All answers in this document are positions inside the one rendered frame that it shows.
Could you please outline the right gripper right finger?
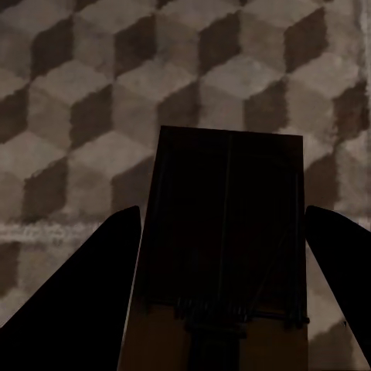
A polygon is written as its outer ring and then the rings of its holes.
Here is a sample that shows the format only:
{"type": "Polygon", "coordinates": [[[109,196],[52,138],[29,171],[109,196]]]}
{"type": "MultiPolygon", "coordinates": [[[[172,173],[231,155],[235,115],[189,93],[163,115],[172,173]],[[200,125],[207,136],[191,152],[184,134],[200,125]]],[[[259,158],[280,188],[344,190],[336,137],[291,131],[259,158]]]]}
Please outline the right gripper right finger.
{"type": "Polygon", "coordinates": [[[371,368],[371,233],[339,213],[308,206],[305,240],[371,368]]]}

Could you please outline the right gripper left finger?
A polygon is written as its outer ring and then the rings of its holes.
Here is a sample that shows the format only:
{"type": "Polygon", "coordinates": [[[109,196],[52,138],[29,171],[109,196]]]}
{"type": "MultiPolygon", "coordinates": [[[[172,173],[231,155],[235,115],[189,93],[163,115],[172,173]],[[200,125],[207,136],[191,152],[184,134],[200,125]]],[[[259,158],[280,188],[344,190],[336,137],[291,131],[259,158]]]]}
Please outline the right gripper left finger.
{"type": "Polygon", "coordinates": [[[110,216],[0,328],[0,371],[118,371],[141,233],[110,216]]]}

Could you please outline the mousetrap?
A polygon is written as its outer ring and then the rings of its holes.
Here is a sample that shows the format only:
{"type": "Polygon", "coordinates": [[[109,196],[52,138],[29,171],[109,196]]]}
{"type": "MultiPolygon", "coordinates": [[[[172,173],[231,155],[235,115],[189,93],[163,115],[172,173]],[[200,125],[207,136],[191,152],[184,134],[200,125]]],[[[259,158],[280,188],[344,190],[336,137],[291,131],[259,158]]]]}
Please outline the mousetrap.
{"type": "Polygon", "coordinates": [[[303,136],[161,125],[118,371],[308,371],[303,136]]]}

